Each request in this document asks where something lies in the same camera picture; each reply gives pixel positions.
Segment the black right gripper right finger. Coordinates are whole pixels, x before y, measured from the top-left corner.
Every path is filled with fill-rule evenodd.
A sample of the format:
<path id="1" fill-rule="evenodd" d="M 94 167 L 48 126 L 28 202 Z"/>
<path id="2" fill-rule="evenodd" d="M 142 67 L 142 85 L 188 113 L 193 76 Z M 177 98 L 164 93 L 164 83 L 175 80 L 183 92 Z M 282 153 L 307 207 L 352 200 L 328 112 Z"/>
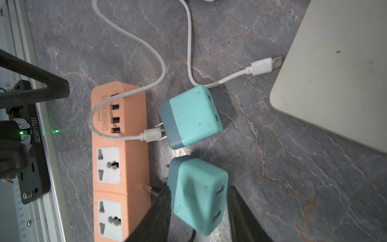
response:
<path id="1" fill-rule="evenodd" d="M 272 242 L 235 186 L 227 192 L 227 209 L 233 242 Z"/>

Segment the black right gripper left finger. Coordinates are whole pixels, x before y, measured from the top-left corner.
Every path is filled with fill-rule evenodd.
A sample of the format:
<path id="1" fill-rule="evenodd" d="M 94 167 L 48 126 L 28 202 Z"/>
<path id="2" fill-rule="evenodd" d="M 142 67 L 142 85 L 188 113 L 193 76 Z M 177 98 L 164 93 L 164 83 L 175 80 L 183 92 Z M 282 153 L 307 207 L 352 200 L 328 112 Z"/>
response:
<path id="1" fill-rule="evenodd" d="M 126 239 L 127 242 L 166 242 L 171 219 L 171 191 L 169 187 L 158 189 L 143 186 L 143 189 L 156 196 L 145 217 Z"/>

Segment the teal charger adapter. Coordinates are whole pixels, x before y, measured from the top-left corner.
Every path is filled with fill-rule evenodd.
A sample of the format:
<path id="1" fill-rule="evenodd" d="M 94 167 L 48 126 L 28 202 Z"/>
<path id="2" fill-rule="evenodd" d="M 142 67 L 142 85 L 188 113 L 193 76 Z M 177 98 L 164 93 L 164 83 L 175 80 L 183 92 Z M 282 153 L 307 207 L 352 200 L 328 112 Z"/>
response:
<path id="1" fill-rule="evenodd" d="M 168 168 L 171 214 L 209 236 L 223 219 L 228 173 L 190 155 L 172 159 Z"/>
<path id="2" fill-rule="evenodd" d="M 171 98 L 159 107 L 159 113 L 173 150 L 223 131 L 212 95 L 203 85 Z"/>

